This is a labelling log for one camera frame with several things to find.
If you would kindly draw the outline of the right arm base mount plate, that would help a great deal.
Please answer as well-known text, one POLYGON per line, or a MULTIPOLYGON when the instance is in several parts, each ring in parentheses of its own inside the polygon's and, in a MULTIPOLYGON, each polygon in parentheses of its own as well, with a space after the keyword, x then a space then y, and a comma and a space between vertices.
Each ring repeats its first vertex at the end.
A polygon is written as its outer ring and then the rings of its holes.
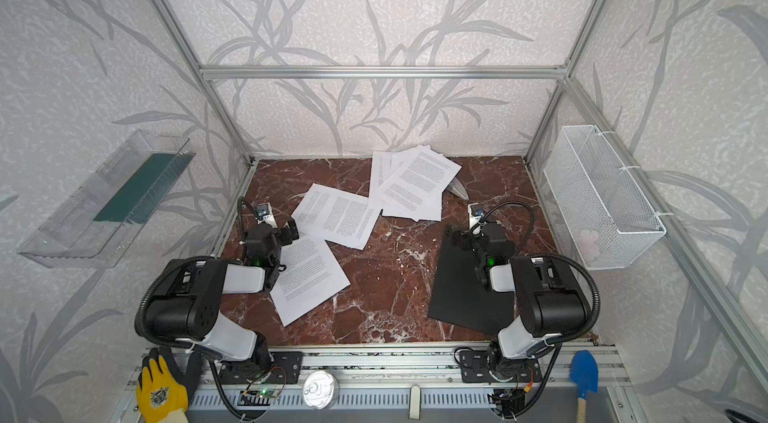
POLYGON ((536 359, 507 359, 490 350, 459 347, 453 358, 461 372, 463 383, 531 384, 543 380, 536 359))

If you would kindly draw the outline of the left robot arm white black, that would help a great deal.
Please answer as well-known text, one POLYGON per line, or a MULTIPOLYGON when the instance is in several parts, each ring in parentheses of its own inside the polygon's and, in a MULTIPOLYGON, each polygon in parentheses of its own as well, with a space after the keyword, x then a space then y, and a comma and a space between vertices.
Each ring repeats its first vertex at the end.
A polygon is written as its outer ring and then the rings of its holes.
POLYGON ((294 219, 259 223, 244 238, 243 261, 197 256, 174 259, 150 284, 135 317, 138 335, 158 346, 198 352, 214 361, 269 369, 266 339, 221 313, 226 294, 268 293, 284 268, 282 248, 299 239, 294 219))

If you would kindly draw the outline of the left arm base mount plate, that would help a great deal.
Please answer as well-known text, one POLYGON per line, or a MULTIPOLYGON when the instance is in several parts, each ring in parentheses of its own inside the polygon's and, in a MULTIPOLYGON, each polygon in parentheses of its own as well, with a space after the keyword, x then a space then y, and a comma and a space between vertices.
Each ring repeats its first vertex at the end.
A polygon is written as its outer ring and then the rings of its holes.
POLYGON ((218 377, 224 385, 274 384, 291 385, 299 380, 304 354, 301 351, 271 352, 257 363, 255 360, 224 361, 218 377))

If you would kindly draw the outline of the black folder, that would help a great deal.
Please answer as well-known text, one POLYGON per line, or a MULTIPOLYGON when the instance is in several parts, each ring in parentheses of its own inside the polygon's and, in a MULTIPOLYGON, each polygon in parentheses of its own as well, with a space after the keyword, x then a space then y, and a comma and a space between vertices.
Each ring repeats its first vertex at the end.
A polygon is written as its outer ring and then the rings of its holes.
POLYGON ((487 290, 478 279, 475 255, 453 243, 456 228, 443 230, 429 318, 495 337, 515 318, 515 293, 487 290))

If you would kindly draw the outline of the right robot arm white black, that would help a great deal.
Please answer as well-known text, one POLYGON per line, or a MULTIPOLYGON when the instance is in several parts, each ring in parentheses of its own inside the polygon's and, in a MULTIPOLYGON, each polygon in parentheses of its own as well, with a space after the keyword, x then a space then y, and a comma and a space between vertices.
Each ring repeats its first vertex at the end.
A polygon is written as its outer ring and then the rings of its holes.
POLYGON ((497 223, 450 228, 447 241, 472 261, 485 290, 515 295, 516 316, 489 346, 490 369, 540 358, 582 337, 597 322, 598 286, 575 260, 555 253, 523 256, 497 223))

